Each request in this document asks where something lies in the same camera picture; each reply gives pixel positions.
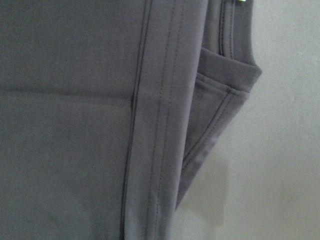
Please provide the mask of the dark brown t-shirt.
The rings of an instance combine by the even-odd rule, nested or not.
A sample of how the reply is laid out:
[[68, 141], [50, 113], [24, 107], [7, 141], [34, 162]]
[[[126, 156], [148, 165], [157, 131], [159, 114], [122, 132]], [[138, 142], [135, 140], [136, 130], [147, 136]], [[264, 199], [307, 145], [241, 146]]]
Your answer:
[[168, 240], [261, 75], [253, 5], [1, 1], [1, 239]]

